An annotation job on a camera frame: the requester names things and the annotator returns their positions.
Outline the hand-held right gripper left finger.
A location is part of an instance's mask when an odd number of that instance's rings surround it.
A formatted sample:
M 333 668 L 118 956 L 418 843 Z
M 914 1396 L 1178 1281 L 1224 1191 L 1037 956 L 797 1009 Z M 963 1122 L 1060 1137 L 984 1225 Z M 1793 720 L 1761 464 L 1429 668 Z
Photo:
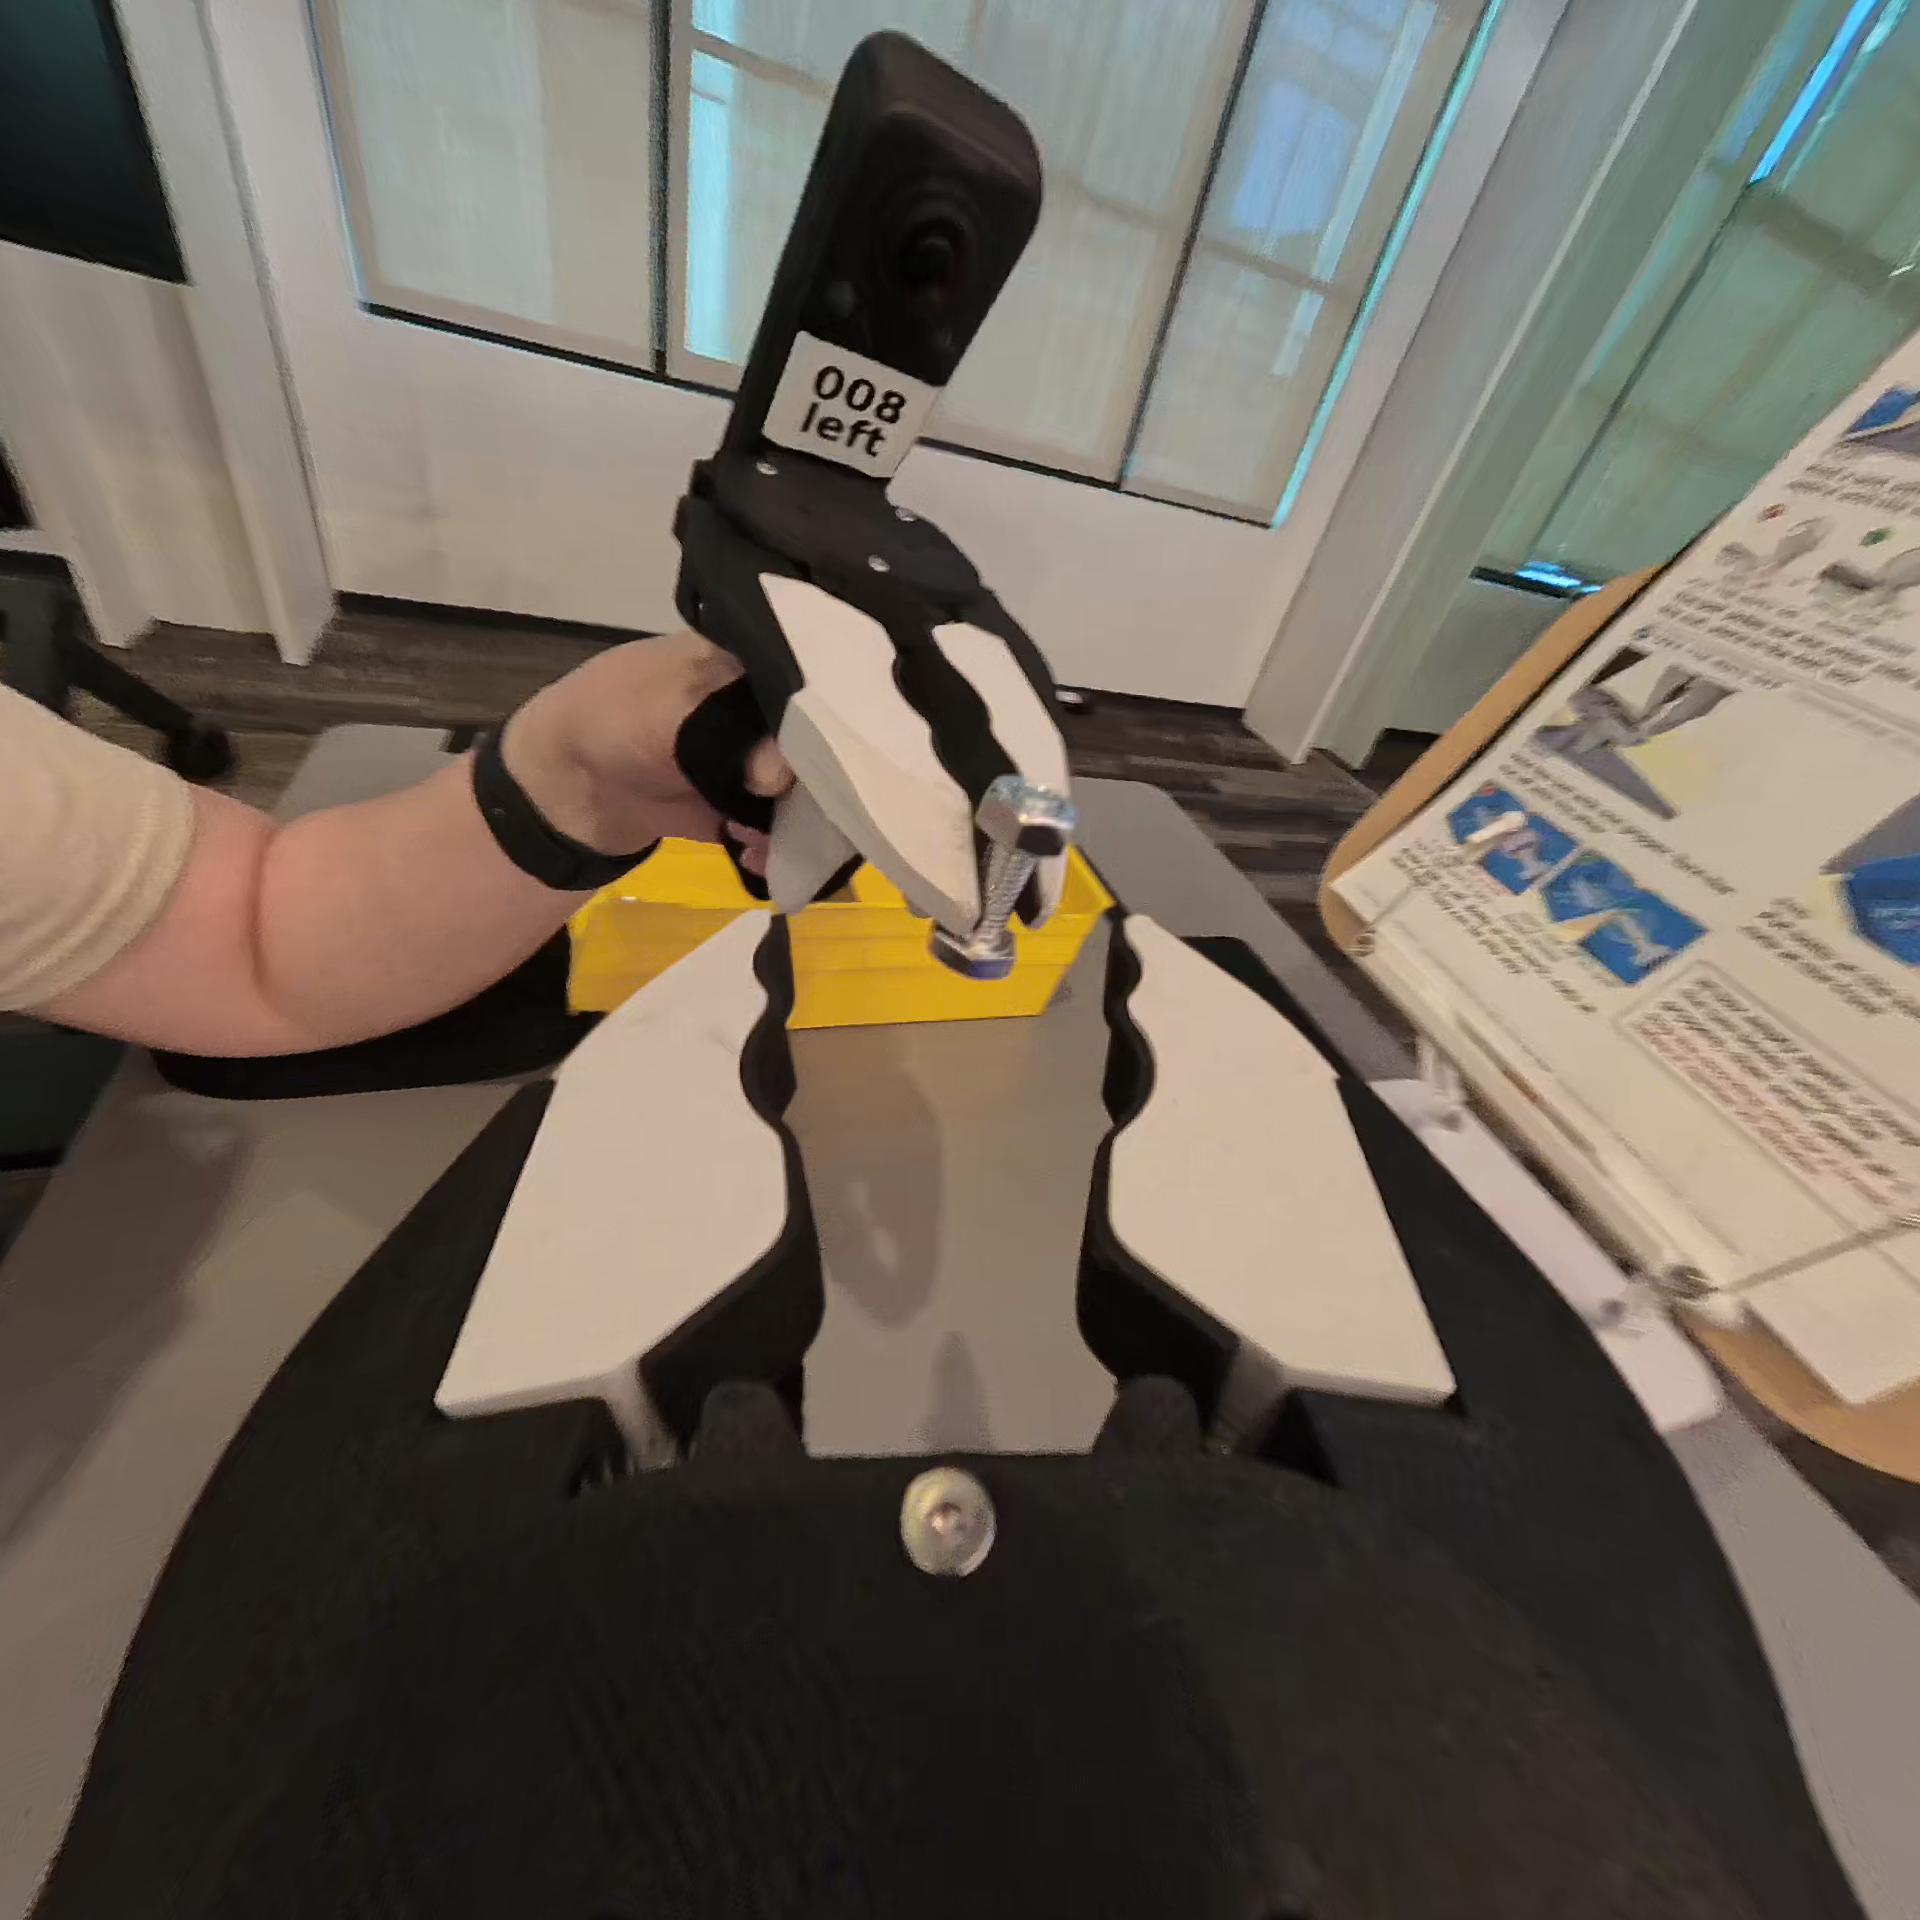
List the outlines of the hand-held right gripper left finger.
M 802 1419 L 826 1270 L 787 1126 L 793 1002 L 787 922 L 742 914 L 558 1068 L 440 1416 L 700 1423 L 715 1387 L 756 1383 Z

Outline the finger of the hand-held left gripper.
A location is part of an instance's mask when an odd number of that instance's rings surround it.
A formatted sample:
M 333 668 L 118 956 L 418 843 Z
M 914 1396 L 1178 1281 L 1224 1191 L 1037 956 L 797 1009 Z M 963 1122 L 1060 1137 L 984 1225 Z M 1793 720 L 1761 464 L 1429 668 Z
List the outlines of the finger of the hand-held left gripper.
M 760 588 L 800 672 L 774 731 L 795 777 L 765 858 L 774 910 L 802 913 L 857 858 L 922 918 L 972 934 L 974 807 L 896 684 L 891 635 L 814 583 L 764 572 Z
M 1032 676 L 1026 657 L 1001 633 L 968 619 L 937 622 L 922 657 L 928 745 L 922 754 L 922 894 L 939 924 L 979 924 L 990 883 L 979 840 L 979 806 L 1001 776 L 1037 790 L 1048 851 L 1010 918 L 1045 924 L 1066 886 L 1074 842 L 1074 801 L 1052 682 Z

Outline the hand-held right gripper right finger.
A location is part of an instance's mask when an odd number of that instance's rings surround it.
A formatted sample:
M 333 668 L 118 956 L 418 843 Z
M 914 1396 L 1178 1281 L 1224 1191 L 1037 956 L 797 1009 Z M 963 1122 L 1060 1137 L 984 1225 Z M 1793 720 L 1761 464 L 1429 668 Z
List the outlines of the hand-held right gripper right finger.
M 1291 1018 L 1146 914 L 1110 919 L 1109 1116 L 1076 1326 L 1126 1385 L 1201 1410 L 1294 1392 L 1440 1408 L 1456 1379 L 1338 1071 Z

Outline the steel hex bolt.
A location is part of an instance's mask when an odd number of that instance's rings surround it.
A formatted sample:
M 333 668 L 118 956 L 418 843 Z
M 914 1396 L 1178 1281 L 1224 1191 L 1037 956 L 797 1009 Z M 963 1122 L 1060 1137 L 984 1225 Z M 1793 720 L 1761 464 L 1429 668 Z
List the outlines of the steel hex bolt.
M 1076 811 L 1066 792 L 1020 776 L 997 777 L 977 807 L 979 914 L 972 930 L 1052 922 L 1074 835 Z

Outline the yellow plastic bin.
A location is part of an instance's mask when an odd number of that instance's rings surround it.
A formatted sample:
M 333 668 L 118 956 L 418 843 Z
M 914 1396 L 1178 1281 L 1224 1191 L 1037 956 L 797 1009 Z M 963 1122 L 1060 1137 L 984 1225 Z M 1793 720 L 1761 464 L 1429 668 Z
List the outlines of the yellow plastic bin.
M 795 1030 L 953 1024 L 1041 1018 L 1064 988 L 1113 894 L 1076 852 L 1064 898 L 1043 929 L 1014 930 L 1014 970 L 970 983 L 928 947 L 930 924 L 862 864 L 835 894 L 792 924 Z M 597 894 L 570 922 L 566 1009 L 609 1016 L 736 919 L 764 922 L 720 849 L 662 842 L 645 864 Z

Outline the person's left forearm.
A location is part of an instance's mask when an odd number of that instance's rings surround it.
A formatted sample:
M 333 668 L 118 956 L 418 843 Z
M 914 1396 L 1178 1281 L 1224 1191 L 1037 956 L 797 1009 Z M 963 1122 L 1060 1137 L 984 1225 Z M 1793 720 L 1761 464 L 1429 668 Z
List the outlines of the person's left forearm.
M 290 823 L 195 790 L 160 905 L 33 1014 L 218 1058 L 344 1047 L 481 994 L 585 902 L 510 863 L 466 759 Z

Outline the person's left hand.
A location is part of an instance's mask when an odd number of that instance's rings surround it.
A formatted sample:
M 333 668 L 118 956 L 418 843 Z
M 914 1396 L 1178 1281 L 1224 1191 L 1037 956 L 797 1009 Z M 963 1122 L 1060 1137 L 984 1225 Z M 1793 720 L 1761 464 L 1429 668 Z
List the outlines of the person's left hand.
M 536 815 L 597 856 L 665 836 L 723 843 L 762 878 L 765 832 L 715 811 L 678 756 L 685 720 L 740 682 L 738 663 L 683 632 L 606 649 L 505 722 L 498 756 Z

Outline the black quilted wrist rest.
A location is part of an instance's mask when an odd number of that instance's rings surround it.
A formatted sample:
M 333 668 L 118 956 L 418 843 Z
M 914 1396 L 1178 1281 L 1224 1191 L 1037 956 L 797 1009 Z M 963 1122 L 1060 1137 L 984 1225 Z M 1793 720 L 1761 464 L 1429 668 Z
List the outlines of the black quilted wrist rest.
M 264 1058 L 155 1050 L 152 1064 L 169 1088 L 221 1103 L 466 1088 L 550 1072 L 598 1022 L 570 1007 L 561 934 L 462 1007 L 390 1035 Z

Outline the black wristband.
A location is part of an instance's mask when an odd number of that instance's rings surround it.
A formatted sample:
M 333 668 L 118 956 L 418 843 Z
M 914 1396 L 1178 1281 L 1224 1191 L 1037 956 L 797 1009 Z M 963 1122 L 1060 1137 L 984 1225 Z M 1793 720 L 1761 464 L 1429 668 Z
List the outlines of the black wristband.
M 633 852 L 604 852 L 556 828 L 517 783 L 504 752 L 508 722 L 476 736 L 472 745 L 472 798 L 497 851 L 517 874 L 546 891 L 597 894 L 635 872 L 661 849 L 661 840 Z

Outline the white stand base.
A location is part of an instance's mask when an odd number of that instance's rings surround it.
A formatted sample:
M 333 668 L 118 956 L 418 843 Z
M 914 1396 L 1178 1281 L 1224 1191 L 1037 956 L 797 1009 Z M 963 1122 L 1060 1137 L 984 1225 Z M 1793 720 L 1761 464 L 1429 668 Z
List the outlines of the white stand base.
M 1714 1423 L 1725 1401 L 1713 1368 L 1541 1180 L 1465 1106 L 1421 1078 L 1372 1091 L 1572 1307 L 1661 1435 Z

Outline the instruction sheet on stand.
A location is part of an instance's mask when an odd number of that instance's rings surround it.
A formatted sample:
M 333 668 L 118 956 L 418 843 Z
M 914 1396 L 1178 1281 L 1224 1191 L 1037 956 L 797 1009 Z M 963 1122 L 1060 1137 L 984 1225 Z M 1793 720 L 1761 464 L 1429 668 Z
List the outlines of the instruction sheet on stand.
M 1369 959 L 1353 959 L 1363 913 L 1338 891 L 1345 878 L 1378 852 L 1395 832 L 1429 811 L 1456 777 L 1470 774 L 1554 675 L 1584 657 L 1594 641 L 1656 577 L 1653 568 L 1628 575 L 1594 596 L 1570 601 L 1528 651 L 1478 696 L 1450 731 L 1432 744 L 1395 736 L 1377 759 L 1385 769 L 1366 815 L 1328 858 L 1320 888 L 1320 922 L 1332 947 L 1356 966 L 1409 1026 L 1419 1054 L 1419 1074 L 1446 1100 L 1478 1119 L 1556 1201 L 1589 1231 L 1629 1279 L 1653 1287 L 1681 1335 L 1693 1342 L 1736 1391 L 1761 1410 L 1776 1435 L 1794 1435 L 1809 1451 L 1850 1460 L 1891 1481 L 1917 1484 L 1916 1385 L 1862 1403 L 1842 1403 L 1772 1334 L 1731 1322 L 1731 1303 L 1714 1307 L 1705 1287 L 1673 1254 L 1653 1255 L 1653 1238 L 1633 1218 L 1618 1183 L 1600 1174 L 1597 1151 L 1574 1138 L 1572 1114 L 1554 1110 L 1537 1072 L 1496 1064 L 1488 1041 L 1461 1016 L 1442 1009 L 1437 991 L 1411 961 L 1395 959 L 1377 939 Z

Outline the printed instruction sheet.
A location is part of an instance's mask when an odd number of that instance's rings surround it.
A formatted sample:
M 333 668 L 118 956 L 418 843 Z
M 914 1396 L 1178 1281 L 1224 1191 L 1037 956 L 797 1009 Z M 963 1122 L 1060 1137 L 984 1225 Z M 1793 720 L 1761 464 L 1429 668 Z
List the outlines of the printed instruction sheet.
M 1837 1401 L 1917 1372 L 1916 338 L 1338 886 Z

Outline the person's white t-shirt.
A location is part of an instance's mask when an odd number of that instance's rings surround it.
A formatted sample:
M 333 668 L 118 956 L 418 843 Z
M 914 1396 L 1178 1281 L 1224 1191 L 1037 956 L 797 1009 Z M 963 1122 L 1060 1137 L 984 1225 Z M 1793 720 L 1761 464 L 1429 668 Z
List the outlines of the person's white t-shirt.
M 92 982 L 166 905 L 195 842 L 190 787 L 3 691 L 3 1009 Z

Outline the black office chair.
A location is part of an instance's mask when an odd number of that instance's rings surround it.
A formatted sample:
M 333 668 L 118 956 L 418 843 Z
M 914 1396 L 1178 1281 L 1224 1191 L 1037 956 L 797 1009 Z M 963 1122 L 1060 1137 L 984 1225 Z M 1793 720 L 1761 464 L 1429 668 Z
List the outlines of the black office chair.
M 75 694 L 155 734 L 162 762 L 193 785 L 233 774 L 229 734 L 107 657 L 92 638 L 75 579 L 62 561 L 3 553 L 5 684 L 29 702 L 70 715 Z

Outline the black wall screen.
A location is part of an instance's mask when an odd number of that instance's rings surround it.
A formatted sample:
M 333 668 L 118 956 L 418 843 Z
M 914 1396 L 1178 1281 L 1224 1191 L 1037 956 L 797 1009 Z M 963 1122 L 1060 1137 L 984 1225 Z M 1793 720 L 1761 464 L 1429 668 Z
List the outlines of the black wall screen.
M 3 6 L 3 238 L 187 283 L 109 2 Z

